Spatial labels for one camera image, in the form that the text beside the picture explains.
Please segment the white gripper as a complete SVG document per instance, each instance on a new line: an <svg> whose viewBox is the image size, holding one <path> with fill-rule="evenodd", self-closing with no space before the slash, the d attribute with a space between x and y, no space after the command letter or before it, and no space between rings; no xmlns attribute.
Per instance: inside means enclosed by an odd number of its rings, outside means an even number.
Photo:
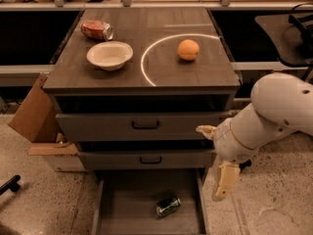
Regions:
<svg viewBox="0 0 313 235"><path fill-rule="evenodd" d="M238 164L245 163L258 150L250 149L241 144L231 129L231 120L226 118L217 128L212 125L199 125L196 132L208 140L213 139L216 154L224 161L218 161L213 166L214 187L212 200L225 200L238 181L241 169Z"/></svg>

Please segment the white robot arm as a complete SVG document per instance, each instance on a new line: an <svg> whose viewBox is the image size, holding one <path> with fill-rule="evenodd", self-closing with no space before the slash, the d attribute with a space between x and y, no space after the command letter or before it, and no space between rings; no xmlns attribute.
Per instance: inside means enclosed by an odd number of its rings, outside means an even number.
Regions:
<svg viewBox="0 0 313 235"><path fill-rule="evenodd" d="M255 82L250 103L218 126L196 131L213 142L216 159L213 199L228 197L247 162L267 143L301 131L313 135L313 85L293 75L274 72Z"/></svg>

